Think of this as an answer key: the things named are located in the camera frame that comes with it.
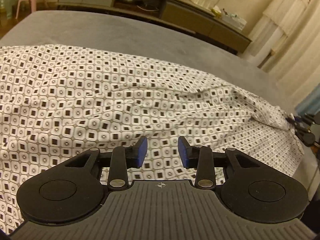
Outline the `black white patterned garment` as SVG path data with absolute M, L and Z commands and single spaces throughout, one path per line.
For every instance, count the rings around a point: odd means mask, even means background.
M 195 179 L 178 138 L 228 147 L 292 176 L 303 148 L 279 106 L 213 74 L 148 57 L 47 44 L 1 48 L 1 229 L 23 221 L 18 188 L 88 148 L 145 136 L 129 180 Z

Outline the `white tissue box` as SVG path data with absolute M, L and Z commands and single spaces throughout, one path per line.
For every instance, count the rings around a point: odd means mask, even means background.
M 228 13 L 225 9 L 222 10 L 222 20 L 227 22 L 228 24 L 234 26 L 239 30 L 243 30 L 246 26 L 247 22 L 237 14 Z

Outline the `cream window curtain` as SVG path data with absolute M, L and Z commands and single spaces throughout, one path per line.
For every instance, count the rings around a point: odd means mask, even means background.
M 295 105 L 319 85 L 319 0 L 272 0 L 241 58 L 266 72 Z

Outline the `long grey TV cabinet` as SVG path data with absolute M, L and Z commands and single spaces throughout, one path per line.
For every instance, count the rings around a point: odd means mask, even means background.
M 251 40 L 231 24 L 189 0 L 57 0 L 60 8 L 103 10 L 174 29 L 233 54 L 243 53 Z

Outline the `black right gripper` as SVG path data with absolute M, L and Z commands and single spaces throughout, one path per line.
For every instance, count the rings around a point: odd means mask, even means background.
M 316 136 L 311 131 L 313 125 L 319 126 L 319 112 L 316 114 L 306 113 L 303 116 L 291 114 L 286 120 L 294 127 L 295 135 L 306 147 L 315 146 L 319 148 L 319 141 L 316 140 Z

